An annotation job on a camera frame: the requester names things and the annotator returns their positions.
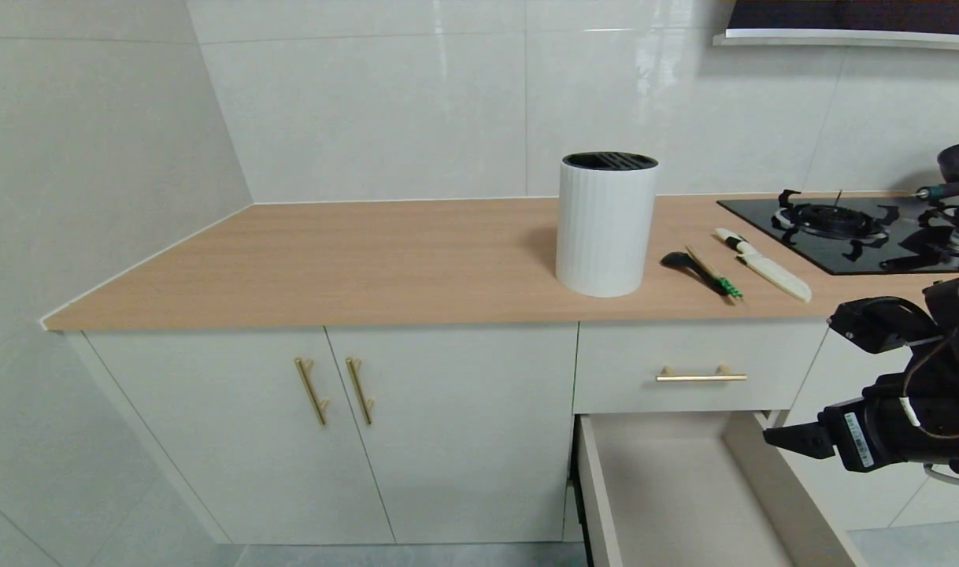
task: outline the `barcode label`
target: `barcode label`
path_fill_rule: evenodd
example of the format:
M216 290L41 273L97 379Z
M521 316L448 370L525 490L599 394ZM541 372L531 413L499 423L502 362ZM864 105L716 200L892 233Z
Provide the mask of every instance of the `barcode label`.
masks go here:
M861 464L864 466L875 464L875 459L872 459L872 450L868 449L868 441L865 441L865 434L861 431L861 424L857 423L857 416L854 413L844 413L843 420L847 422L850 438L857 446L857 455L861 457Z

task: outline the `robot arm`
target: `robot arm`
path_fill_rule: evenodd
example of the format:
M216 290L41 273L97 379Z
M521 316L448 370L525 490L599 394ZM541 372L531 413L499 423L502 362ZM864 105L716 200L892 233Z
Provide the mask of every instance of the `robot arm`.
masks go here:
M839 452L857 473L899 462L924 463L937 480L959 477L959 279L924 290L931 315L903 298L846 302L829 327L872 354L908 347L905 370L879 376L861 397L826 406L817 421L764 432L768 444L816 459Z

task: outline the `gold cabinet handle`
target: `gold cabinet handle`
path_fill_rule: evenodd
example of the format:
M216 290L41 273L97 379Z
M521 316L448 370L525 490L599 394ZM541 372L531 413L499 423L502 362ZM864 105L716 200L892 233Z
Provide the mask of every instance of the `gold cabinet handle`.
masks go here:
M318 401L318 395L315 394L315 387L311 385L311 365L315 361L313 359L303 359L295 358L294 365L297 366L297 373L301 376L301 381L304 383L304 391L308 392L308 399L311 401L311 406L315 409L315 415L318 416L318 423L325 424L325 406L329 405L328 398L324 401Z
M660 383L723 383L724 381L746 380L746 374L732 374L724 364L717 367L714 374L676 374L671 366L665 366L662 373L655 376Z
M346 359L346 371L350 373L350 381L354 383L354 390L357 391L357 401L361 403L361 412L364 412L364 421L366 424L371 424L371 408L374 408L375 401L374 399L365 399L364 397L364 388L361 387L361 377L357 375L357 371L360 369L360 358Z

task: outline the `black glass cooktop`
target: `black glass cooktop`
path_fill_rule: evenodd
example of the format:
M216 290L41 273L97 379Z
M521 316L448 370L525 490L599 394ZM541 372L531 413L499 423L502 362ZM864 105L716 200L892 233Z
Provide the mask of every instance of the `black glass cooktop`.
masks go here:
M959 272L959 229L952 224L959 197L945 200L947 209L915 197L837 202L793 191L717 203L833 276Z

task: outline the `green brush bristles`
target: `green brush bristles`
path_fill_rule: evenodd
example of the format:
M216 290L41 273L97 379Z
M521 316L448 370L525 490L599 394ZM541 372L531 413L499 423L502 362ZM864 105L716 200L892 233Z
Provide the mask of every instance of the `green brush bristles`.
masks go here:
M732 298L736 298L736 300L741 300L742 292L739 291L738 287L732 286L731 281L728 281L727 277L718 277L717 283L721 284L721 287L723 287L724 290L727 291L728 294L732 296Z

